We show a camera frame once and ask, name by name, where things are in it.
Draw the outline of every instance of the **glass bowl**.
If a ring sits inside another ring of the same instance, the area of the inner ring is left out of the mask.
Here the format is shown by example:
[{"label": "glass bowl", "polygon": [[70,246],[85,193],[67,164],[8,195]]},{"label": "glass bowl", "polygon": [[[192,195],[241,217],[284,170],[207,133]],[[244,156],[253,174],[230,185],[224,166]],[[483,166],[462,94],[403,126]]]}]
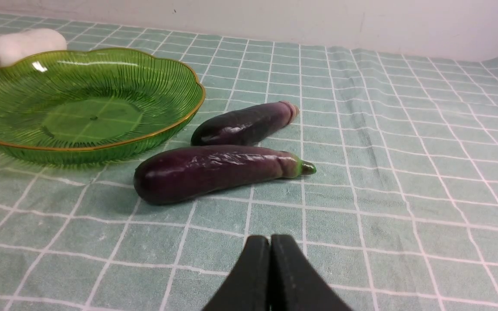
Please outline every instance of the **glass bowl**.
[{"label": "glass bowl", "polygon": [[181,130],[204,98],[188,65],[142,51],[33,55],[0,68],[0,151],[52,165],[130,158]]}]

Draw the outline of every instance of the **gold rim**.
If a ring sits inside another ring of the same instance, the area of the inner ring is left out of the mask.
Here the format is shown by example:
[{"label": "gold rim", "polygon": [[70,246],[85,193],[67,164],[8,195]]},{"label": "gold rim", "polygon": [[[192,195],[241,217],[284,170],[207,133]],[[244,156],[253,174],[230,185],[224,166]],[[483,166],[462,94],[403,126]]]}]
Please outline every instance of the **gold rim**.
[{"label": "gold rim", "polygon": [[191,118],[191,116],[194,115],[197,112],[197,110],[199,110],[199,108],[201,107],[201,105],[205,101],[205,96],[206,96],[205,87],[199,82],[199,77],[197,76],[197,73],[195,73],[195,70],[193,70],[189,65],[187,65],[186,63],[183,63],[183,62],[181,62],[179,60],[176,60],[176,59],[163,58],[163,57],[154,57],[153,55],[151,55],[149,53],[146,53],[144,51],[138,51],[138,50],[129,49],[129,48],[104,48],[104,49],[97,49],[97,50],[91,50],[91,51],[72,51],[72,50],[48,51],[48,52],[43,52],[43,53],[37,53],[37,54],[34,54],[34,55],[30,55],[29,57],[25,57],[24,59],[21,59],[20,61],[17,61],[13,65],[10,65],[10,66],[7,66],[7,67],[2,67],[2,68],[0,68],[0,70],[6,70],[8,68],[11,68],[11,67],[17,65],[18,63],[22,63],[23,61],[28,61],[29,59],[32,59],[34,57],[37,57],[39,55],[44,55],[44,54],[65,53],[65,52],[72,52],[72,53],[92,53],[92,52],[95,52],[95,51],[111,51],[111,50],[128,50],[128,51],[134,51],[136,53],[144,54],[144,55],[147,55],[147,56],[152,57],[154,59],[174,61],[176,63],[180,63],[181,65],[186,66],[193,73],[193,77],[195,77],[195,83],[197,83],[197,85],[199,85],[199,87],[201,87],[201,90],[203,91],[203,94],[201,96],[201,100],[199,101],[199,103],[197,103],[197,105],[195,106],[195,108],[193,108],[188,114],[186,114],[185,117],[183,117],[182,119],[178,120],[174,124],[169,125],[169,126],[167,126],[165,128],[162,128],[161,130],[158,130],[156,132],[152,132],[150,134],[139,136],[137,138],[132,138],[130,140],[124,140],[122,142],[116,142],[116,143],[112,143],[112,144],[105,144],[103,146],[97,146],[97,147],[82,147],[82,148],[51,148],[51,147],[47,147],[47,148],[44,148],[44,147],[24,146],[24,145],[12,144],[12,143],[6,143],[6,142],[0,141],[0,146],[20,148],[20,149],[29,149],[29,150],[64,151],[64,152],[66,152],[66,151],[69,151],[69,152],[72,152],[72,151],[74,151],[74,152],[78,152],[78,151],[93,151],[93,150],[99,150],[99,149],[106,149],[106,148],[116,147],[116,146],[120,146],[120,145],[123,145],[123,144],[129,144],[129,143],[137,142],[139,140],[144,140],[146,138],[150,138],[150,137],[156,136],[158,134],[166,132],[167,130],[175,128],[176,126],[180,125],[182,122],[184,122],[187,119]]}]

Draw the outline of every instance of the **light green tablecloth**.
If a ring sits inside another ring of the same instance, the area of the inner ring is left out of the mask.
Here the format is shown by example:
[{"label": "light green tablecloth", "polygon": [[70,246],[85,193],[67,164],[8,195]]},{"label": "light green tablecloth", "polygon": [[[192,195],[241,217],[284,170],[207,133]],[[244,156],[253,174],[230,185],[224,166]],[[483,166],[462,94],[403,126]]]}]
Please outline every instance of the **light green tablecloth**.
[{"label": "light green tablecloth", "polygon": [[[0,14],[0,34],[59,30],[70,49],[180,59],[201,122],[289,100],[261,146],[318,173],[174,207],[138,199],[140,161],[91,171],[0,155],[0,310],[198,310],[250,234],[291,234],[355,311],[498,311],[498,58],[404,57]],[[144,157],[158,152],[151,151]]]}]

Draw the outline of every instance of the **eggplant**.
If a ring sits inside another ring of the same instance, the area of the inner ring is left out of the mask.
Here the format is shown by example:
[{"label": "eggplant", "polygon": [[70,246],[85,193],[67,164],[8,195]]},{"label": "eggplant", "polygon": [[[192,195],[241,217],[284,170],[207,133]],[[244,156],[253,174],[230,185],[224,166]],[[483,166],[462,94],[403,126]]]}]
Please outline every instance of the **eggplant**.
[{"label": "eggplant", "polygon": [[297,114],[299,108],[288,101],[269,102],[220,114],[195,129],[192,146],[253,146],[293,122]]},{"label": "eggplant", "polygon": [[142,162],[134,189],[151,205],[178,203],[213,191],[312,175],[316,167],[286,151],[217,145],[164,151]]}]

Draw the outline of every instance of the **white vegetable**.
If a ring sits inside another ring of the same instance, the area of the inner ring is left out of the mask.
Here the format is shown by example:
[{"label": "white vegetable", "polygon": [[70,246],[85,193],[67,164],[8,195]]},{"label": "white vegetable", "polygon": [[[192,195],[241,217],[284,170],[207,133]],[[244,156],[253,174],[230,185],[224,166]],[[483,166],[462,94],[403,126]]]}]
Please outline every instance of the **white vegetable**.
[{"label": "white vegetable", "polygon": [[0,36],[0,67],[10,66],[37,53],[66,49],[67,40],[53,29],[41,28],[4,34]]}]

